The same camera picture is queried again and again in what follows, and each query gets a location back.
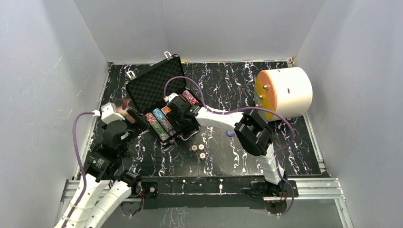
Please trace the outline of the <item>blue blind button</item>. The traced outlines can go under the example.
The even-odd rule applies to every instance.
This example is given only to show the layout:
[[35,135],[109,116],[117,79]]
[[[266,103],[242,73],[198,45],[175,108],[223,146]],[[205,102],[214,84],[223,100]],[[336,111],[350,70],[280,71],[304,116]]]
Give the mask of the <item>blue blind button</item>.
[[226,131],[226,135],[227,135],[228,137],[234,137],[234,136],[235,136],[235,133],[234,133],[234,132],[231,132],[231,131]]

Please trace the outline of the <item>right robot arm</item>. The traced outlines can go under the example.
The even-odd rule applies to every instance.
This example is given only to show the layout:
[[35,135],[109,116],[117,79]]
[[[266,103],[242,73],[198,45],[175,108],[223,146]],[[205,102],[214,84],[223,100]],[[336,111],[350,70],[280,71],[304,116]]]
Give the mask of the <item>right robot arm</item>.
[[284,197],[286,178],[279,165],[269,124],[260,116],[259,107],[246,107],[234,111],[221,111],[204,107],[201,103],[184,101],[176,93],[164,98],[173,119],[188,130],[191,128],[214,127],[235,133],[243,150],[256,157],[263,170],[263,181],[252,181],[245,192],[253,197]]

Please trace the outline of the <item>red playing card deck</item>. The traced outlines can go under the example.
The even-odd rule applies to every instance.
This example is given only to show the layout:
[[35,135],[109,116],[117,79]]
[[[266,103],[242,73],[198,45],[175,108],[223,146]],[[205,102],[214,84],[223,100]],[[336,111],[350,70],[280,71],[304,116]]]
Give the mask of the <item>red playing card deck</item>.
[[167,106],[163,107],[163,108],[161,109],[161,111],[162,111],[162,113],[163,113],[165,116],[168,116],[172,111],[169,112],[169,113],[166,113],[166,107],[167,107]]

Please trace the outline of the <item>brown poker chip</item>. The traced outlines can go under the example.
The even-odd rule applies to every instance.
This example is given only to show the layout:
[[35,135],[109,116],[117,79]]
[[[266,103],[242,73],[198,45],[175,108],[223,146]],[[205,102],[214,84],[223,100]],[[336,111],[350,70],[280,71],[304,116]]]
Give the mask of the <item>brown poker chip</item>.
[[198,151],[199,151],[199,146],[198,146],[197,144],[193,144],[193,145],[190,147],[190,151],[191,151],[191,152],[198,152]]

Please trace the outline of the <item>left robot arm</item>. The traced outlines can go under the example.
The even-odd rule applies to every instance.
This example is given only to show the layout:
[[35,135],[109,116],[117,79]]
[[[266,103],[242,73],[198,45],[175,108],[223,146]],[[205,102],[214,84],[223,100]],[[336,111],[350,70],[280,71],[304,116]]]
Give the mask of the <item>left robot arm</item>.
[[122,159],[128,155],[127,145],[141,128],[126,120],[114,103],[89,112],[93,117],[100,117],[105,125],[102,141],[90,153],[88,160],[82,162],[76,127],[79,118],[86,114],[82,112],[76,116],[72,129],[81,179],[70,204],[55,225],[57,228],[100,228],[127,198],[140,199],[138,211],[144,207],[146,189],[142,186],[140,175],[131,171],[115,174],[122,165]]

